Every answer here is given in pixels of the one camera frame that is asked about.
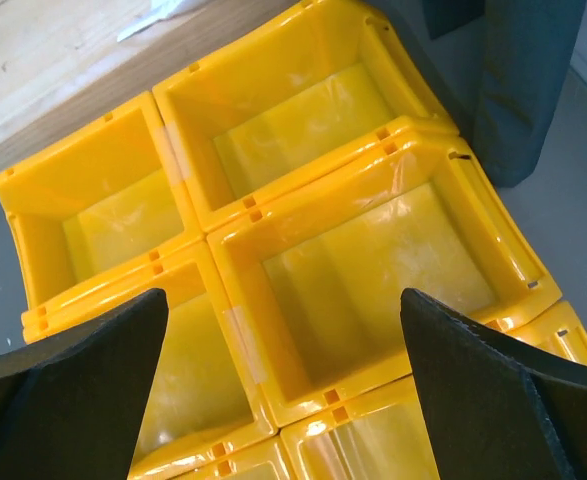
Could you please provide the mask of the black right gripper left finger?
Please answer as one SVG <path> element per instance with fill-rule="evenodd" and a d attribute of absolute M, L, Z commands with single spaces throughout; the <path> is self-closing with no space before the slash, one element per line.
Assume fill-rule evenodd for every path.
<path fill-rule="evenodd" d="M 126 478 L 166 327 L 153 288 L 0 355 L 0 479 Z"/>

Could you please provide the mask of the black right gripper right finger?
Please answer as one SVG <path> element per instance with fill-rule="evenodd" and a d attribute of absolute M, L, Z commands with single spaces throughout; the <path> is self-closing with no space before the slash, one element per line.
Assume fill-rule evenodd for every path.
<path fill-rule="evenodd" d="M 413 288 L 401 325 L 443 479 L 587 479 L 587 366 Z"/>

